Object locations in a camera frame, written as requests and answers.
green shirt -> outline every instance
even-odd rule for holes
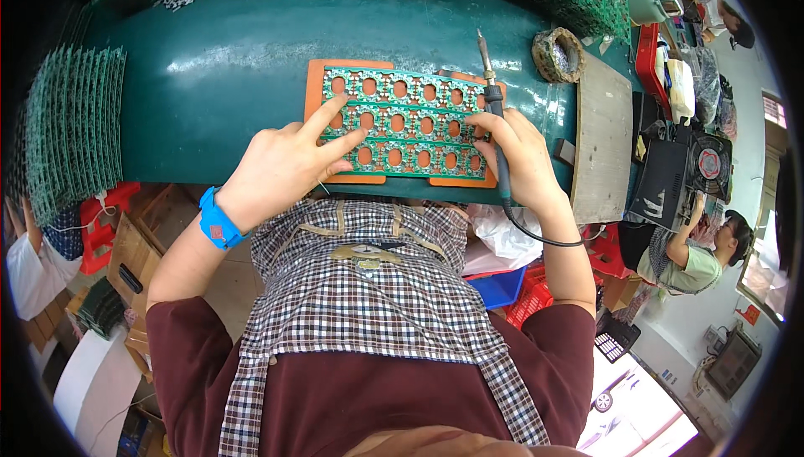
[[[667,265],[667,269],[662,272],[662,277],[658,279],[659,286],[663,282],[689,292],[697,292],[720,277],[723,273],[723,268],[715,258],[715,255],[703,248],[694,246],[689,246],[689,248],[690,257],[687,261],[687,267],[681,268],[678,263],[671,261]],[[645,281],[657,284],[656,274],[654,274],[653,268],[650,266],[648,250],[645,250],[639,259],[637,274]]]

blue wristwatch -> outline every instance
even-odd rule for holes
[[[226,213],[218,208],[215,203],[215,192],[218,190],[220,187],[210,187],[198,202],[198,207],[201,208],[201,231],[213,244],[226,251],[240,244],[243,239],[247,239],[251,231],[246,235],[241,234]]]

blue plastic bin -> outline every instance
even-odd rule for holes
[[[496,309],[516,302],[527,269],[528,266],[525,266],[515,271],[494,274],[467,282],[480,292],[487,309]]]

maroon shirt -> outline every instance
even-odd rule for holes
[[[595,322],[576,305],[528,318],[522,331],[496,314],[554,445],[577,444],[592,398]],[[157,303],[147,315],[159,406],[180,457],[216,455],[240,341],[200,297]],[[455,426],[511,439],[475,365],[357,352],[281,354],[268,369],[260,455],[342,457],[369,434]]]

soldering iron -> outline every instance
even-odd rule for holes
[[[489,49],[486,45],[486,40],[483,38],[483,35],[480,33],[480,30],[477,30],[477,47],[480,48],[480,56],[483,60],[483,79],[486,80],[486,86],[483,88],[483,98],[486,101],[486,105],[483,110],[494,114],[499,117],[505,118],[503,115],[503,91],[497,85],[497,81],[495,80],[496,74],[495,71],[491,68],[491,60],[489,59]],[[510,220],[511,223],[514,224],[516,228],[520,231],[525,232],[528,236],[536,239],[537,241],[541,241],[544,244],[550,244],[553,246],[561,246],[561,247],[573,247],[573,246],[580,246],[584,243],[583,238],[580,241],[576,242],[561,242],[561,241],[552,241],[550,239],[545,239],[539,235],[528,231],[524,226],[520,225],[516,218],[514,218],[514,213],[511,211],[510,207],[510,171],[508,170],[508,159],[505,157],[503,150],[500,149],[498,144],[495,144],[495,150],[497,152],[497,189],[500,192],[500,201],[502,202],[502,210],[505,211],[506,216]]]

